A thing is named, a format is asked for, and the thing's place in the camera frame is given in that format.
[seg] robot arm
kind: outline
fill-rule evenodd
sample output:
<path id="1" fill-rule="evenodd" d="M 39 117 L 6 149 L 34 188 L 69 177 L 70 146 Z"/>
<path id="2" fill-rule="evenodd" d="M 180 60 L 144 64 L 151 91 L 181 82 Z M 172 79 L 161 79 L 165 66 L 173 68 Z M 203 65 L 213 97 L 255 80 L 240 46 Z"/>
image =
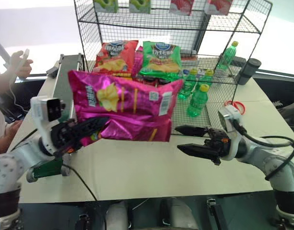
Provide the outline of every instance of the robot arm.
<path id="1" fill-rule="evenodd" d="M 291 142 L 275 145 L 264 138 L 250 137 L 241 126 L 241 115 L 231 105 L 219 110 L 218 114 L 225 131 L 179 126 L 176 130 L 182 134 L 202 137 L 208 133 L 210 139 L 206 139 L 203 146 L 186 144 L 177 147 L 187 155 L 210 159 L 216 165 L 221 163 L 220 159 L 230 161 L 236 158 L 259 168 L 274 189 L 279 216 L 294 226 L 294 151 L 291 155 L 290 151 L 279 148 L 294 147 L 294 141 L 288 138 Z"/>
<path id="2" fill-rule="evenodd" d="M 62 107 L 57 98 L 32 98 L 31 109 L 38 134 L 20 142 L 9 153 L 0 154 L 0 230 L 12 229 L 17 224 L 21 189 L 17 181 L 24 172 L 77 151 L 82 147 L 83 137 L 99 131 L 108 121 L 108 117 L 98 117 L 82 123 L 71 119 L 54 125 L 52 122 L 60 118 Z"/>

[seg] green chip bag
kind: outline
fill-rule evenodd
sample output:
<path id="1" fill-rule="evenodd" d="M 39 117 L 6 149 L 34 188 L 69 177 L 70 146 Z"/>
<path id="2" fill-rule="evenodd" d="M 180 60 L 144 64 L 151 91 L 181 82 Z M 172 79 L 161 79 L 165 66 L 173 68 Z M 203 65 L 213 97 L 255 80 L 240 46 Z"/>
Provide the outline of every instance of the green chip bag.
<path id="1" fill-rule="evenodd" d="M 175 81 L 182 76 L 180 47 L 164 42 L 143 42 L 141 75 Z"/>

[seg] green bottle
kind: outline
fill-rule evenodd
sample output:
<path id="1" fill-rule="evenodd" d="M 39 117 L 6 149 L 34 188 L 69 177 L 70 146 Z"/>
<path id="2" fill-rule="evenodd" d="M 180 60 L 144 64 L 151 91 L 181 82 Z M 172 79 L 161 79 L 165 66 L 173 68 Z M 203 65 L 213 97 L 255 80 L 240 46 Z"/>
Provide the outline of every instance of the green bottle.
<path id="1" fill-rule="evenodd" d="M 217 68 L 223 69 L 223 70 L 228 69 L 228 66 L 230 65 L 231 61 L 235 57 L 237 45 L 238 45 L 238 42 L 234 41 L 232 45 L 225 50 L 221 60 L 219 61 Z"/>
<path id="2" fill-rule="evenodd" d="M 211 86 L 213 84 L 212 82 L 212 79 L 213 79 L 213 75 L 214 75 L 214 71 L 211 70 L 211 69 L 207 69 L 205 71 L 205 74 L 202 78 L 199 79 L 199 82 L 198 82 L 198 85 L 199 87 L 202 85 L 202 84 L 207 84 L 209 86 Z"/>
<path id="3" fill-rule="evenodd" d="M 209 88 L 210 87 L 207 84 L 202 84 L 198 89 L 196 87 L 196 90 L 194 91 L 189 106 L 187 108 L 188 116 L 197 117 L 201 114 L 205 104 L 208 102 L 207 92 Z"/>
<path id="4" fill-rule="evenodd" d="M 196 78 L 197 73 L 198 73 L 198 70 L 192 69 L 189 72 L 189 74 L 185 77 L 183 87 L 178 94 L 179 99 L 185 100 L 190 96 L 191 91 L 195 87 L 195 84 L 197 81 L 197 78 Z"/>

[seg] hand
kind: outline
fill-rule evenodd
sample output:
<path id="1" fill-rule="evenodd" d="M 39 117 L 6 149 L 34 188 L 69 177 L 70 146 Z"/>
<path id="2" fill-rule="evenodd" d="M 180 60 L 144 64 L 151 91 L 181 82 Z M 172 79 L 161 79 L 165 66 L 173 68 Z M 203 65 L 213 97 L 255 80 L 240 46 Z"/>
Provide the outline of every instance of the hand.
<path id="1" fill-rule="evenodd" d="M 10 69 L 12 71 L 16 71 L 18 64 L 22 60 L 22 58 L 20 57 L 22 54 L 23 54 L 22 50 L 12 54 L 10 59 Z M 26 60 L 24 65 L 16 72 L 16 75 L 19 78 L 27 78 L 31 73 L 32 67 L 30 64 L 32 63 L 33 63 L 33 60 L 30 60 L 30 59 Z"/>
<path id="2" fill-rule="evenodd" d="M 18 129 L 20 128 L 22 124 L 22 121 L 15 121 L 12 126 L 10 126 L 7 130 L 6 130 L 6 136 L 9 139 L 13 139 L 14 136 L 16 135 L 16 133 L 18 132 Z"/>

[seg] juice box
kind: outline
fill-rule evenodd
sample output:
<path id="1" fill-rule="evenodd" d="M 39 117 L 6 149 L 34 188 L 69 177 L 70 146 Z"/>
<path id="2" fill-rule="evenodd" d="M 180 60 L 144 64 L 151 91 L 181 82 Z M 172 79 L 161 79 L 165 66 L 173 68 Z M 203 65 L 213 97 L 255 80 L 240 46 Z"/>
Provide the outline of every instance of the juice box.
<path id="1" fill-rule="evenodd" d="M 233 0 L 207 0 L 204 12 L 213 15 L 228 15 Z"/>
<path id="2" fill-rule="evenodd" d="M 130 13 L 150 13 L 151 0 L 129 0 Z"/>
<path id="3" fill-rule="evenodd" d="M 94 8 L 96 12 L 117 13 L 118 0 L 94 0 Z"/>
<path id="4" fill-rule="evenodd" d="M 194 0 L 171 0 L 170 13 L 178 15 L 190 15 Z"/>

